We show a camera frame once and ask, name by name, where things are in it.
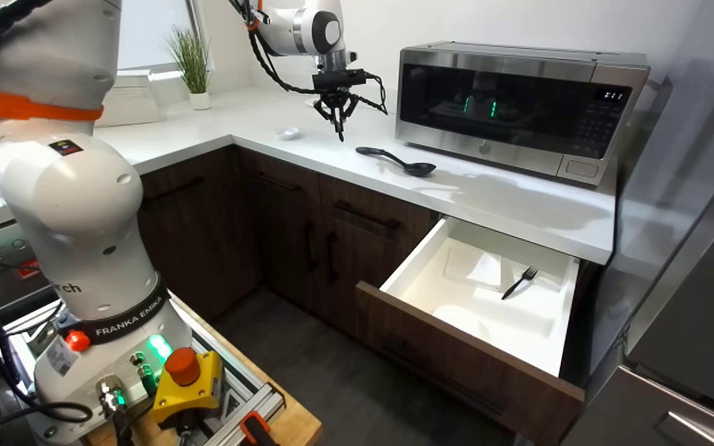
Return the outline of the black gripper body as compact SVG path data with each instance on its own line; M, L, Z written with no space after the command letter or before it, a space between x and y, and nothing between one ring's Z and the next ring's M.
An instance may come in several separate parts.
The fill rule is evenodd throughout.
M345 107L354 84L364 84L364 70L317 71L312 87L328 107Z

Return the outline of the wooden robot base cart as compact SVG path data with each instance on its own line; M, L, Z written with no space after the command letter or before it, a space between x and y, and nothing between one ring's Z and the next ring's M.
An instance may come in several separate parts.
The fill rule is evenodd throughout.
M156 423L159 376L178 346L221 357L221 407ZM280 387L167 291L100 323L82 323L63 300L0 320L0 365L26 405L16 419L48 446L79 446L105 426L118 446L136 444L140 421L191 446L274 446L270 421L289 408Z

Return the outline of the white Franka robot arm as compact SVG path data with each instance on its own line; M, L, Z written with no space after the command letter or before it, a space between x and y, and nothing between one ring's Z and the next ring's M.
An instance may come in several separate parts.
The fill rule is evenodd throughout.
M31 413L53 444L105 423L110 381L145 400L136 357L190 338L140 234L142 175L95 137L119 18L123 0L0 7L0 199L66 302L35 362Z

